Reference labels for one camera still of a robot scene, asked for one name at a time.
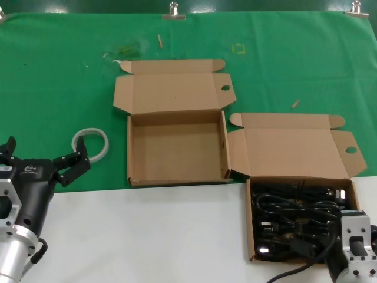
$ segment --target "metal clip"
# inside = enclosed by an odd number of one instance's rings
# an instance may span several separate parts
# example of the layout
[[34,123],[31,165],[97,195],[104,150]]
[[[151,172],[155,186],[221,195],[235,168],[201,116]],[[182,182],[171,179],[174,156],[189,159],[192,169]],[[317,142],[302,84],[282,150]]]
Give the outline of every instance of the metal clip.
[[4,14],[4,12],[2,11],[0,7],[0,24],[5,22],[5,20],[6,20],[6,15]]
[[170,14],[163,15],[163,19],[186,19],[186,15],[178,14],[178,3],[170,3]]
[[355,0],[354,2],[352,2],[352,9],[350,11],[346,12],[346,15],[358,17],[358,18],[363,18],[363,19],[369,18],[369,14],[361,13],[360,0]]

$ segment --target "cardboard box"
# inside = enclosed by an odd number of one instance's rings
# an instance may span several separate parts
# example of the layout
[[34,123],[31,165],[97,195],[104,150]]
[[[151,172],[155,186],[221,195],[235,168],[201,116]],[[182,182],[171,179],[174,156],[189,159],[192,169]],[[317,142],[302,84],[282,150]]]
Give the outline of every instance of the cardboard box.
[[327,185],[343,189],[352,209],[359,209],[350,180],[366,169],[353,134],[335,130],[341,116],[311,114],[232,114],[243,127],[228,134],[232,171],[249,177],[246,183],[247,238],[250,260],[255,255],[252,190],[255,182]]
[[223,107],[236,101],[223,60],[123,61],[114,106],[128,117],[132,186],[224,183],[230,159]]

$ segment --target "tape roll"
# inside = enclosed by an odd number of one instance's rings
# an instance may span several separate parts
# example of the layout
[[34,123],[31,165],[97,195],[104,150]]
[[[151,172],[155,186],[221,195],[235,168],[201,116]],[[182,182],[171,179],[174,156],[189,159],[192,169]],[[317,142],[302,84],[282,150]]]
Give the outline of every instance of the tape roll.
[[96,156],[89,157],[90,163],[94,163],[94,162],[101,160],[108,152],[108,147],[109,147],[108,139],[107,139],[107,136],[106,136],[104,131],[97,129],[97,128],[87,128],[87,129],[84,129],[84,130],[77,132],[72,139],[72,149],[73,149],[74,152],[76,152],[76,144],[77,144],[78,138],[81,137],[81,136],[86,136],[88,134],[100,135],[105,141],[104,148],[101,150],[101,152],[99,154],[97,154]]

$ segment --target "open cardboard box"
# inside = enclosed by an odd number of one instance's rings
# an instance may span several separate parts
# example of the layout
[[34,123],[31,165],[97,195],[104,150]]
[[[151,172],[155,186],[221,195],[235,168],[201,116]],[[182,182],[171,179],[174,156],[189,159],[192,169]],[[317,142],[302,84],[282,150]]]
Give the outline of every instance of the open cardboard box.
[[223,60],[123,61],[114,106],[128,117],[132,186],[224,183],[230,174],[223,107],[236,101]]
[[253,234],[252,191],[255,182],[326,185],[343,189],[351,209],[359,209],[350,180],[366,169],[353,134],[334,130],[341,116],[320,114],[232,114],[243,127],[228,133],[232,171],[249,177],[246,183],[247,239],[250,260],[259,260]]

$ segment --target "green tablecloth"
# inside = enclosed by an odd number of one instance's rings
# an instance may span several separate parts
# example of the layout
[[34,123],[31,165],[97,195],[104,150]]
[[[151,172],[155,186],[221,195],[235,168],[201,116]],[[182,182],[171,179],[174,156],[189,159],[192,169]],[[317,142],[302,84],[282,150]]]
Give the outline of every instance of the green tablecloth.
[[[377,42],[368,20],[341,12],[193,14],[185,21],[14,15],[0,25],[0,143],[13,135],[16,156],[55,158],[72,151],[77,131],[98,127],[109,137],[108,155],[57,191],[127,188],[126,115],[113,108],[115,78],[123,73],[113,60],[189,58],[226,61],[237,95],[227,117],[344,116],[368,164],[361,176],[377,175]],[[86,141],[90,155],[101,149],[100,138]]]

